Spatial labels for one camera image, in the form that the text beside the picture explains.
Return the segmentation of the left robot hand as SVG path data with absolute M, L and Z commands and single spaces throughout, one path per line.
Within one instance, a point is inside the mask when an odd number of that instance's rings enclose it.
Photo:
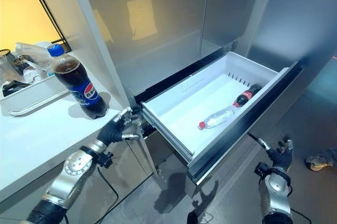
M 123 133 L 126 128 L 125 123 L 133 120 L 132 111 L 132 108 L 129 106 L 119 111 L 101 128 L 96 139 L 101 141 L 107 147 L 111 143 L 120 142 L 126 139 L 139 140 L 141 135 L 138 133 Z

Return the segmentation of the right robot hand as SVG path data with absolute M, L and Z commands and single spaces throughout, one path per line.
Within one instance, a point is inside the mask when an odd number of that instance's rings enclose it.
M 257 139 L 260 146 L 266 151 L 268 157 L 273 162 L 273 167 L 276 167 L 283 172 L 287 173 L 293 160 L 293 141 L 283 140 L 279 141 L 279 147 L 276 149 L 271 148 L 261 138 Z

